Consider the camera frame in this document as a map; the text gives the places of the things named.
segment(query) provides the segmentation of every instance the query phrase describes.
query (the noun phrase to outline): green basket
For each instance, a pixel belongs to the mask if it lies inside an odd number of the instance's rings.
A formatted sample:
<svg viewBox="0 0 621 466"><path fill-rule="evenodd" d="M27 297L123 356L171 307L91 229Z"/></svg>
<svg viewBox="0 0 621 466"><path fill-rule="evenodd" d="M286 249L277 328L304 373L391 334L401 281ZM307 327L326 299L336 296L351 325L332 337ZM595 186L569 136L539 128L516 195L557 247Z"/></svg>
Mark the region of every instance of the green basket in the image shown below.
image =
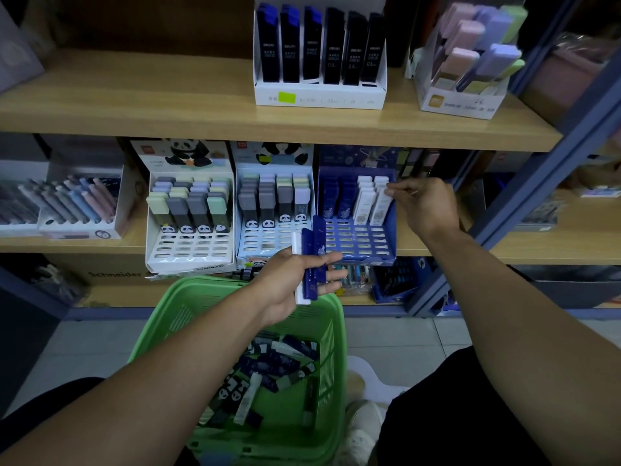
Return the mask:
<svg viewBox="0 0 621 466"><path fill-rule="evenodd" d="M175 282L149 318L129 362L164 341L198 314L246 283L195 276ZM197 427L188 441L198 457L203 452L237 455L242 462L325 464L342 437L345 416L346 341L343 306L334 294L298 308L284 321L268 327L319 343L321 367L314 429L300 426L307 380L278 393L260 389L252 408L263 416L253 431L229 419L223 429Z"/></svg>

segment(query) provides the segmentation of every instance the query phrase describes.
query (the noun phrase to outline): tile floor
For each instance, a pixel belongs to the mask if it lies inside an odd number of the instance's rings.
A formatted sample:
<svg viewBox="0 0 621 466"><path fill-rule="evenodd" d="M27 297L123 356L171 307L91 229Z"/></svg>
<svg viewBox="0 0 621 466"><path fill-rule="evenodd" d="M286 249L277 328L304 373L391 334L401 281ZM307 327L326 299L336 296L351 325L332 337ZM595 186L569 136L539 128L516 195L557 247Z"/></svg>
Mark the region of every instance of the tile floor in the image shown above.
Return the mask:
<svg viewBox="0 0 621 466"><path fill-rule="evenodd" d="M146 321L61 322L9 413L73 379L112 375L129 358ZM584 321L621 347L621 321ZM348 354L367 360L385 384L412 386L470 345L463 319L346 319Z"/></svg>

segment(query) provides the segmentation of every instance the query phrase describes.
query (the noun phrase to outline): black pants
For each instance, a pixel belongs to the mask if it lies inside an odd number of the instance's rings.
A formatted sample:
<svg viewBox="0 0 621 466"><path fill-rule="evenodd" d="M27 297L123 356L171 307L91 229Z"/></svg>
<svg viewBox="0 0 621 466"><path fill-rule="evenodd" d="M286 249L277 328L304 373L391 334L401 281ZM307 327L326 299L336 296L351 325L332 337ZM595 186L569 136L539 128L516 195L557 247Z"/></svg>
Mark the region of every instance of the black pants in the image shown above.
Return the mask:
<svg viewBox="0 0 621 466"><path fill-rule="evenodd" d="M0 454L103 380L104 378L82 378L63 384L35 397L35 399L0 420ZM175 466L195 466L198 464L198 460L187 447L183 447L175 462Z"/></svg>
<svg viewBox="0 0 621 466"><path fill-rule="evenodd" d="M394 399L377 442L377 463L550 464L489 383L474 348L450 355Z"/></svg>

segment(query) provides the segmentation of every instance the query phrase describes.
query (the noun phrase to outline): person's right hand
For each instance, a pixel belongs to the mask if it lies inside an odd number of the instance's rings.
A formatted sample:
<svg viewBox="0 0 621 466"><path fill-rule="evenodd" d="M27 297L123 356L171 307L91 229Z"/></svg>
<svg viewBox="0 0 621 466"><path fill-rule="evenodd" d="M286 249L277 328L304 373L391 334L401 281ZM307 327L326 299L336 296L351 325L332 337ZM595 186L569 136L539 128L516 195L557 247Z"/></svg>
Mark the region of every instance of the person's right hand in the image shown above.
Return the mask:
<svg viewBox="0 0 621 466"><path fill-rule="evenodd" d="M459 230L453 187L439 178L408 178L388 183L384 191L408 212L408 225L422 239L444 230Z"/></svg>

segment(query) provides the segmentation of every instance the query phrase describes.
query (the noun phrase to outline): white sneaker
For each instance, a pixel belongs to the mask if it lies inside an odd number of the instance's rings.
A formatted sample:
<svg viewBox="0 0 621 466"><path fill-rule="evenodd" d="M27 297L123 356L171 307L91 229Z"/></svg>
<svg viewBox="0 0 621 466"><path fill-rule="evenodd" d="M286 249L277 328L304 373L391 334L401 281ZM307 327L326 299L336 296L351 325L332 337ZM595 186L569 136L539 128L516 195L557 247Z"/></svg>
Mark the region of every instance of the white sneaker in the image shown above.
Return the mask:
<svg viewBox="0 0 621 466"><path fill-rule="evenodd" d="M375 402L357 401L345 410L345 438L334 455L333 466L366 466L385 414Z"/></svg>

